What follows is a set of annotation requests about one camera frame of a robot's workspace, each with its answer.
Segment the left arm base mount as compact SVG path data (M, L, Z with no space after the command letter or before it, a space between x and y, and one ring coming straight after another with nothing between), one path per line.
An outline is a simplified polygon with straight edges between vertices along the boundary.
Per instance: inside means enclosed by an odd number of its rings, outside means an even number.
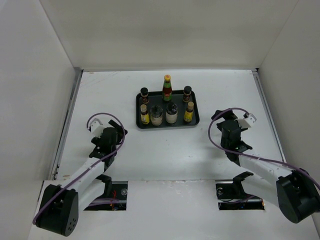
M126 211L128 182L113 181L110 176L100 175L96 178L104 183L104 192L97 197L85 211Z

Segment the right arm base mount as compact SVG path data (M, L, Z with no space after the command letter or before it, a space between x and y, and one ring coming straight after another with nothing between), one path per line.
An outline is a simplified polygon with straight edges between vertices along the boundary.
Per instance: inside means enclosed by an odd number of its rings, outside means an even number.
M245 171L232 180L215 182L218 209L220 211L265 210L264 201L244 191L243 181L254 174Z

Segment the red sauce bottle yellow cap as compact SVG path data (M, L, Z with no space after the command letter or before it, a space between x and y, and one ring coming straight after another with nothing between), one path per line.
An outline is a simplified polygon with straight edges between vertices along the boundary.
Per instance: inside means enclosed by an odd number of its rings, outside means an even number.
M164 82L162 87L162 99L165 102L169 102L172 100L172 84L171 84L171 76L166 74L164 76Z

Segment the small spice jar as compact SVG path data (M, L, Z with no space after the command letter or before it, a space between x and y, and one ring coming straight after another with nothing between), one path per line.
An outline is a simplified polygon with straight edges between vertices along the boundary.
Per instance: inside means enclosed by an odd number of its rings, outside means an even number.
M147 105L149 103L149 90L146 87L142 87L140 89L140 95L141 95L142 103Z
M185 86L183 89L183 98L182 98L183 102L188 103L190 101L191 93L192 93L192 88L189 85Z

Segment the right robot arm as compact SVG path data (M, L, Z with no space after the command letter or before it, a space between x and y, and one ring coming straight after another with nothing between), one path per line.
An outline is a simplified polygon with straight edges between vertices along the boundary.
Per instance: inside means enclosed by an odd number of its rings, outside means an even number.
M235 108L217 110L211 118L221 132L220 144L227 158L247 171L233 179L232 192L238 198L247 194L260 197L280 209L292 223L299 223L320 211L320 185L302 168L286 162L259 156L246 144L242 132L253 127L257 119L247 110L243 117L234 114Z

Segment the yellow-label brown bottle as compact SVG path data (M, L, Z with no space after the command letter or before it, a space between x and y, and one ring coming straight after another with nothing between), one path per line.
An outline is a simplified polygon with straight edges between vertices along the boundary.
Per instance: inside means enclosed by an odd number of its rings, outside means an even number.
M140 106L140 119L144 125L148 125L150 123L150 115L146 104L142 104Z
M190 123L193 119L193 113L194 113L194 103L192 101L189 101L187 103L186 109L185 109L185 113L184 113L184 117L183 120L185 123Z

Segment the black-cap grinder bottle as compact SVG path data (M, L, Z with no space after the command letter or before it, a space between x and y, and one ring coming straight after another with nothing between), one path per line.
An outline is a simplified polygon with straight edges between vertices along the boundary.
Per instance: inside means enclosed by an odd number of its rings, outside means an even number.
M160 126L163 122L163 108L160 105L153 105L150 109L150 120L154 126Z
M170 102L166 108L165 119L168 124L174 124L178 118L178 106L174 102Z

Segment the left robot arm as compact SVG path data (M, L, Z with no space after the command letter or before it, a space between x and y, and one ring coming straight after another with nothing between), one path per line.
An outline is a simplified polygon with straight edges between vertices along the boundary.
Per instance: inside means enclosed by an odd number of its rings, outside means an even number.
M87 129L94 145L85 163L68 179L48 185L42 194L33 224L43 230L68 237L76 228L84 210L124 210L128 185L116 183L106 175L124 143L127 130L120 121L104 126L93 119Z

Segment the black plastic tray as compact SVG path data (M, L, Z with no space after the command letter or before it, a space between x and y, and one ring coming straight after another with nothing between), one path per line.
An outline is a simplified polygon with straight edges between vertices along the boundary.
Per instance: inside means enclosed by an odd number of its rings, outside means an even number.
M191 122L187 123L184 121L184 115L185 111L187 109L187 102L183 102L183 90L173 90L172 91L172 101L177 104L178 107L178 116L177 121L173 124L170 124L166 121L166 109L168 102L163 101L162 91L150 91L148 93L148 99L149 103L147 104L147 109L149 112L149 115L151 114L151 107L154 105L159 105L163 109L163 120L161 125L155 126L151 122L149 124L143 124L141 120L141 110L140 106L143 104L142 102L142 96L140 93L138 93L135 97L135 112L136 112L136 125L140 129L161 129L161 128L189 128L196 126L200 122L200 115L196 100L196 95L194 91L191 91L190 95L190 101L194 103L193 107L193 116L191 119Z

